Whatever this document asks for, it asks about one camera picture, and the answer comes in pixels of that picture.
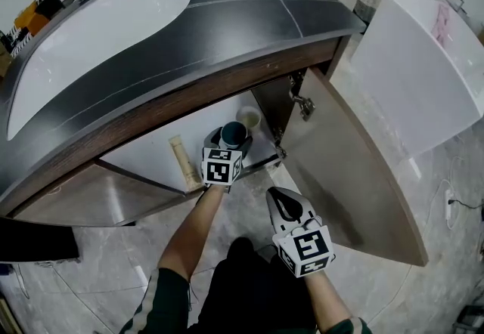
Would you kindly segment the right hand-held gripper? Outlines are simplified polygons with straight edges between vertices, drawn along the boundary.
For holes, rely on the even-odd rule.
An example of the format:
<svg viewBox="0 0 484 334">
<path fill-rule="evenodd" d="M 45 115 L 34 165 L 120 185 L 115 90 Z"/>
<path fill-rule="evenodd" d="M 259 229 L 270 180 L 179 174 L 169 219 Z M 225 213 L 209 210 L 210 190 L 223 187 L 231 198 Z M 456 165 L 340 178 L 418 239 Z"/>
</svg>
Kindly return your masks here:
<svg viewBox="0 0 484 334">
<path fill-rule="evenodd" d="M 270 187 L 266 201 L 275 230 L 289 230 L 307 220 L 272 237 L 279 258 L 296 278 L 322 271 L 335 260 L 328 227 L 315 216 L 304 196 L 283 187 Z"/>
</svg>

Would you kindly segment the blue-grey cup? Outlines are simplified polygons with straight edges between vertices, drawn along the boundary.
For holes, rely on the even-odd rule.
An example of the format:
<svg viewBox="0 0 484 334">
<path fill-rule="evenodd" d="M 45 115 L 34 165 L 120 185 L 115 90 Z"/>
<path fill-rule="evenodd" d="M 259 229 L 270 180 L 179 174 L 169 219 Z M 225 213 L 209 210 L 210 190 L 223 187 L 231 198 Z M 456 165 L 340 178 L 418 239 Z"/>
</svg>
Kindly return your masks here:
<svg viewBox="0 0 484 334">
<path fill-rule="evenodd" d="M 246 140 L 248 131 L 243 123 L 232 121 L 222 127 L 220 135 L 222 146 L 225 149 L 235 150 Z"/>
</svg>

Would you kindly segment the white cup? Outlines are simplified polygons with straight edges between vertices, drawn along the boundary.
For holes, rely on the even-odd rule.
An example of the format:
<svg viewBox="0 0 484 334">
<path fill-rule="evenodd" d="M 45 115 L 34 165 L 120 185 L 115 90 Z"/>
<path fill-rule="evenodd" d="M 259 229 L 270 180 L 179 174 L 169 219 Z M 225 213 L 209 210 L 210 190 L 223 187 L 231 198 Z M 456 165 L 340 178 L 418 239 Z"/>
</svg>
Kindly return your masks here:
<svg viewBox="0 0 484 334">
<path fill-rule="evenodd" d="M 257 132 L 260 130 L 262 115 L 255 107 L 244 106 L 237 111 L 236 120 L 241 122 L 248 131 Z"/>
</svg>

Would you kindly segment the beige toothpaste tube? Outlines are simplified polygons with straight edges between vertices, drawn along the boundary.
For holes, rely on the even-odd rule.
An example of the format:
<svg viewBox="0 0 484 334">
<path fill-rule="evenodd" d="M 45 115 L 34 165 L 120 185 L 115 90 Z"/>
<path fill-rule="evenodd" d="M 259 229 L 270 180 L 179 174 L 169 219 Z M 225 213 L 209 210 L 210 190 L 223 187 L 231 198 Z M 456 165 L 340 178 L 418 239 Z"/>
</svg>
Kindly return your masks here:
<svg viewBox="0 0 484 334">
<path fill-rule="evenodd" d="M 182 143 L 181 136 L 176 135 L 175 137 L 170 138 L 169 144 L 173 150 L 173 153 L 175 154 L 175 158 L 178 161 L 181 172 L 188 186 L 188 190 L 194 191 L 200 189 L 203 186 L 202 180 L 197 170 L 192 166 L 189 160 L 189 156 Z"/>
</svg>

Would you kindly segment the dark wood vanity cabinet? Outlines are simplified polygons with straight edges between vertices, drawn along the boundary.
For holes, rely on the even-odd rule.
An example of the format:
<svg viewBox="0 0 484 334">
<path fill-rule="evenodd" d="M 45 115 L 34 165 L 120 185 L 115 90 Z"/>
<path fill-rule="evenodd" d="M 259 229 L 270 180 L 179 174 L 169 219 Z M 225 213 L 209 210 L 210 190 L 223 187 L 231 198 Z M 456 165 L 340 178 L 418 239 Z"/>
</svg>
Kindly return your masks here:
<svg viewBox="0 0 484 334">
<path fill-rule="evenodd" d="M 308 42 L 206 75 L 186 75 L 172 87 L 164 85 L 153 97 L 88 127 L 38 163 L 20 183 L 0 196 L 0 217 L 10 215 L 39 191 L 93 159 L 149 131 L 293 71 L 333 60 L 341 41 L 336 37 Z"/>
</svg>

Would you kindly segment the person's right forearm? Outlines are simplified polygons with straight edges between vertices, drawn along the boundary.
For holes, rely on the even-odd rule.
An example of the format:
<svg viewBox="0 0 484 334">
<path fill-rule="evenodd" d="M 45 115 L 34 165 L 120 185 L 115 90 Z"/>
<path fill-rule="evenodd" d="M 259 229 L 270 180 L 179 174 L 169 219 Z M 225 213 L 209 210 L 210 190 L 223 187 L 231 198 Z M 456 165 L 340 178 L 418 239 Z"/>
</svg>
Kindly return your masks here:
<svg viewBox="0 0 484 334">
<path fill-rule="evenodd" d="M 352 318 L 340 295 L 325 272 L 319 271 L 304 277 L 320 333 L 326 333 L 337 324 Z"/>
</svg>

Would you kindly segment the wooden cabinet door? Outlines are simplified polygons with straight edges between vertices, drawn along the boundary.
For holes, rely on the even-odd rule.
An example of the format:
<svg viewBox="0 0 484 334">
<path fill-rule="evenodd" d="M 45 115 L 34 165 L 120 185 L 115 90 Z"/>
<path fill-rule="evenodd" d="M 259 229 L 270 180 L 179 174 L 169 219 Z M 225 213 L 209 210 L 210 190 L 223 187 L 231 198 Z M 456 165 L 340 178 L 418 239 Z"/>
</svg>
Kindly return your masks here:
<svg viewBox="0 0 484 334">
<path fill-rule="evenodd" d="M 423 267 L 428 254 L 401 187 L 382 153 L 340 93 L 310 67 L 299 96 L 314 110 L 291 113 L 281 147 L 300 193 L 329 227 L 334 243 Z"/>
</svg>

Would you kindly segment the metal door hinge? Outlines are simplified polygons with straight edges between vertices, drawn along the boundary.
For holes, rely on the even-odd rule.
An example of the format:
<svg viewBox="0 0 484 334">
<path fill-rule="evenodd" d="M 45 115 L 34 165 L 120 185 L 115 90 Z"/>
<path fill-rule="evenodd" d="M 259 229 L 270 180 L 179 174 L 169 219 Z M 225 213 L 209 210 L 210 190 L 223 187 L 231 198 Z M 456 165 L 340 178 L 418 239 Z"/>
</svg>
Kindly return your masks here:
<svg viewBox="0 0 484 334">
<path fill-rule="evenodd" d="M 315 105 L 310 98 L 301 97 L 298 94 L 290 93 L 292 102 L 299 105 L 300 115 L 305 122 L 308 122 L 315 111 Z"/>
</svg>

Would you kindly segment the person's black trousers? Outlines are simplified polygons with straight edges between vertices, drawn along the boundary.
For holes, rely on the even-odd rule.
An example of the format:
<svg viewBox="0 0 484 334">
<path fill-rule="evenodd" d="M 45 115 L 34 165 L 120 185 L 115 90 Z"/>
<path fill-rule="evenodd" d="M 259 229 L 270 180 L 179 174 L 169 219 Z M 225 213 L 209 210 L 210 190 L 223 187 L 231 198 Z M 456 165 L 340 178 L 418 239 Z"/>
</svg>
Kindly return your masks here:
<svg viewBox="0 0 484 334">
<path fill-rule="evenodd" d="M 309 291 L 273 255 L 266 261 L 246 237 L 237 238 L 216 266 L 189 334 L 315 334 Z"/>
</svg>

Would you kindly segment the white power strip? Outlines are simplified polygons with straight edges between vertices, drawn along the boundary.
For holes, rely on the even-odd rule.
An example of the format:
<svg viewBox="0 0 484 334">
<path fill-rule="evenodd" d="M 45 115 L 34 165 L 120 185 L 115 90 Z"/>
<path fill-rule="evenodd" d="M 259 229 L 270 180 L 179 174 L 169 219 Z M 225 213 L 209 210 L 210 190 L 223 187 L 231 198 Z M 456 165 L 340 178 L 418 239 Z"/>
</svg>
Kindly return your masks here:
<svg viewBox="0 0 484 334">
<path fill-rule="evenodd" d="M 445 191 L 445 220 L 450 221 L 451 219 L 451 206 L 455 201 L 455 194 L 451 188 Z"/>
</svg>

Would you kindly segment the person's green printed shirt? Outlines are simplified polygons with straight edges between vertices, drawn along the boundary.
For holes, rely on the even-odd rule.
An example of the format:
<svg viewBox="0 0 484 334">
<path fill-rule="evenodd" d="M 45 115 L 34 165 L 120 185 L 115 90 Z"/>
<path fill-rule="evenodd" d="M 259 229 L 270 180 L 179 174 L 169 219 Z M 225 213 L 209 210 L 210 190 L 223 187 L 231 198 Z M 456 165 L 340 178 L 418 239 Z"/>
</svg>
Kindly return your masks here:
<svg viewBox="0 0 484 334">
<path fill-rule="evenodd" d="M 189 283 L 174 271 L 159 269 L 134 316 L 119 334 L 189 334 Z"/>
</svg>

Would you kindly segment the white bathtub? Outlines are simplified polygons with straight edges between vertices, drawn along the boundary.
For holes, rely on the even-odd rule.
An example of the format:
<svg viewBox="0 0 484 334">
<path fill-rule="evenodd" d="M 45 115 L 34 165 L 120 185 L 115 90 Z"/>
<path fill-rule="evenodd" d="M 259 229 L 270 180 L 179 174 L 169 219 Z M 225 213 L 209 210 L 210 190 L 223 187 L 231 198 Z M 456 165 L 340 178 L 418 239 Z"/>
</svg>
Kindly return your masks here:
<svg viewBox="0 0 484 334">
<path fill-rule="evenodd" d="M 432 35 L 440 2 L 381 0 L 351 59 L 410 156 L 484 117 L 484 45 L 450 7 L 443 48 Z"/>
</svg>

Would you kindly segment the black cabinet unit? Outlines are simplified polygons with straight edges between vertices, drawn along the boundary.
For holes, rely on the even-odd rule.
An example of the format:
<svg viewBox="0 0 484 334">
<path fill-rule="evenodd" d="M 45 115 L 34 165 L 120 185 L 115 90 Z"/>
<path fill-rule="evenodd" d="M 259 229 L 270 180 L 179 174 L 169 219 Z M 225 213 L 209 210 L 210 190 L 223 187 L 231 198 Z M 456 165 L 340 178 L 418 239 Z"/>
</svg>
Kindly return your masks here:
<svg viewBox="0 0 484 334">
<path fill-rule="evenodd" d="M 59 261 L 79 257 L 71 227 L 0 218 L 0 263 Z"/>
</svg>

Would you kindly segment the black chair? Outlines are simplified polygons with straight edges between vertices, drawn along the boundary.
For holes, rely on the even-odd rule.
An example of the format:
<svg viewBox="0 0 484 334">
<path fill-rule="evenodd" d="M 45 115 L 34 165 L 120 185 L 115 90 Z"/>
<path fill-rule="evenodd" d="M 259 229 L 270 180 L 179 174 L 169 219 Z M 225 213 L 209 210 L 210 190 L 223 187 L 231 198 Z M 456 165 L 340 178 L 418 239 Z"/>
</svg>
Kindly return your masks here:
<svg viewBox="0 0 484 334">
<path fill-rule="evenodd" d="M 75 0 L 40 0 L 36 6 L 35 12 L 52 20 L 63 9 L 69 7 Z"/>
</svg>

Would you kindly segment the pink cloth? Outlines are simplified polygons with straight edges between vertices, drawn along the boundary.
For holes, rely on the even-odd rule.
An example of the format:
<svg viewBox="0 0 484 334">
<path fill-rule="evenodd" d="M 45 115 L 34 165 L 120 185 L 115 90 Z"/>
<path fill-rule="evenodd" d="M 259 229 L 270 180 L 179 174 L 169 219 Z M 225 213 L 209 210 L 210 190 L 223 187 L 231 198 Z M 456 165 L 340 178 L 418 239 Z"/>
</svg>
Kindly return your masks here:
<svg viewBox="0 0 484 334">
<path fill-rule="evenodd" d="M 450 21 L 450 6 L 445 2 L 439 3 L 436 21 L 432 28 L 432 35 L 434 39 L 444 48 L 448 37 L 449 21 Z"/>
</svg>

